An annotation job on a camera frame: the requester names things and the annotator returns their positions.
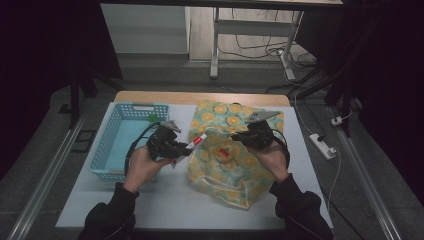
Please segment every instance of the human hand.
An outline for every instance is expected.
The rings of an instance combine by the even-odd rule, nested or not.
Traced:
[[[158,161],[153,160],[149,155],[147,146],[135,149],[131,155],[130,166],[123,188],[133,193],[138,192],[143,184],[152,180],[163,166],[168,165],[173,160],[170,158]]]
[[[255,155],[261,165],[274,176],[277,183],[281,183],[289,176],[286,157],[282,147],[276,141],[273,141],[271,146],[266,149],[247,148],[247,151]]]

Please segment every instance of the metal stand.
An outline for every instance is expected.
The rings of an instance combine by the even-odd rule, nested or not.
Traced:
[[[215,8],[214,13],[214,38],[212,47],[210,78],[218,78],[218,35],[235,34],[250,36],[274,36],[287,37],[287,46],[284,51],[279,51],[281,62],[283,63],[285,74],[288,80],[295,80],[291,64],[288,60],[290,48],[299,27],[303,12],[295,12],[292,23],[280,22],[259,22],[259,21],[241,21],[241,20],[220,20],[219,8]]]

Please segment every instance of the white wall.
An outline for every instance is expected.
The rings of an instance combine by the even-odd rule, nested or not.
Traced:
[[[188,7],[101,6],[116,53],[188,53]]]

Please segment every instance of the gray floor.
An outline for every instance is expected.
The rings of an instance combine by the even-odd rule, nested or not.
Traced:
[[[121,58],[120,64],[124,80],[117,82],[127,90],[225,93],[265,93],[268,87],[287,84],[283,78],[281,63],[272,61],[220,61],[218,80],[211,81],[209,79],[209,63],[203,62],[208,59],[207,54],[204,56],[206,57],[196,57],[193,61]],[[295,74],[301,78],[309,70],[295,69]],[[93,100],[92,111],[88,113],[82,131],[98,129],[108,103],[113,101],[116,94],[114,89],[100,81],[96,81],[96,86],[99,94]],[[270,93],[286,94],[291,87],[272,90]],[[341,162],[341,170],[331,195],[334,205],[330,207],[336,238],[361,239],[353,230],[356,229],[364,239],[386,239],[376,213],[340,143],[336,129],[330,124],[331,115],[322,100],[324,94],[320,92],[306,99],[310,109],[303,101],[297,101],[297,106],[299,115],[305,123],[301,126],[312,164],[326,194],[330,192],[339,161]],[[0,182],[0,239],[6,239],[8,236],[46,167],[54,158],[57,149],[68,133],[70,116],[59,114],[58,111],[63,104],[69,104],[69,101],[70,94],[67,88],[57,91],[52,96],[51,108],[43,123],[22,152],[15,166]],[[402,239],[422,239],[424,236],[423,206],[415,198],[378,144],[363,129],[357,115],[358,112],[355,111],[351,116],[351,139],[387,205],[389,213],[395,220]],[[308,140],[309,131],[324,133],[320,124],[327,134],[326,143],[340,150],[340,158],[332,161],[325,160]],[[74,143],[72,148],[82,150],[86,147],[84,144]],[[28,232],[27,239],[76,239],[79,230],[57,229],[54,226],[86,155],[87,153],[78,151],[69,153]],[[164,235],[161,239],[167,239],[168,236]],[[187,239],[190,234],[179,236],[178,239]],[[240,239],[240,237],[234,236],[230,238]],[[205,233],[197,239],[228,239],[228,237]]]

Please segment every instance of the floor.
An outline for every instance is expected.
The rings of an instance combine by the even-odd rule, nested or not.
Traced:
[[[198,9],[209,12],[211,9]],[[192,25],[192,43],[196,36],[195,25]],[[206,27],[198,27],[202,31],[209,31]],[[228,47],[227,51],[248,54],[237,50],[233,41],[227,44],[225,38],[220,46]],[[249,43],[248,38],[242,44],[262,44],[263,38]],[[265,93],[269,87],[275,88],[269,92],[272,94],[287,94],[293,85],[287,85],[282,73],[281,63],[274,57],[264,61],[242,61],[244,58],[225,59],[220,55],[219,78],[216,81],[209,79],[209,63],[207,62],[208,47],[202,47],[203,51],[191,48],[191,60],[165,60],[156,59],[119,59],[123,80],[117,81],[127,90],[145,91],[192,91],[192,92],[234,92],[234,93]],[[264,53],[264,49],[257,50],[253,54]],[[303,54],[300,47],[293,55]],[[295,69],[296,77],[305,76],[310,68]],[[314,76],[314,81],[319,81],[321,75]],[[86,113],[86,120],[80,131],[96,131],[104,116],[107,105],[116,94],[116,90],[95,81],[99,93],[94,99],[82,98],[86,104],[92,102],[91,111]],[[307,145],[312,164],[322,186],[322,191],[327,195],[331,192],[330,216],[334,224],[336,239],[391,239],[382,230],[377,211],[371,205],[370,199],[364,191],[355,171],[354,161],[348,153],[348,149],[342,144],[342,138],[330,119],[338,113],[337,108],[326,107],[323,102],[323,92],[311,95],[305,101],[291,101],[296,107],[298,120],[301,124],[305,143]],[[12,227],[18,220],[28,199],[37,187],[43,173],[52,159],[57,156],[63,139],[69,134],[69,114],[59,113],[63,104],[69,104],[70,93],[68,88],[57,91],[51,98],[51,109],[43,123],[34,134],[31,142],[17,160],[15,166],[8,175],[0,182],[0,239],[6,239]],[[355,111],[350,117],[351,141],[356,147],[359,157],[367,172],[371,176],[389,215],[394,221],[401,238],[392,239],[422,239],[424,230],[424,209],[412,194],[409,187],[403,181],[390,159],[381,151],[378,144],[368,135],[358,120],[360,108],[355,106]],[[340,152],[338,158],[333,161],[325,160],[315,146],[308,140],[311,132],[325,134],[325,141],[329,146],[337,147]],[[79,229],[57,229],[55,223],[60,216],[61,210],[72,190],[73,184],[81,171],[81,166],[87,156],[89,146],[84,143],[73,142],[71,150],[67,154],[61,170],[55,178],[51,190],[42,201],[39,211],[36,211],[33,222],[30,222],[26,239],[76,239]],[[243,235],[222,235],[218,233],[151,233],[156,239],[242,239]]]

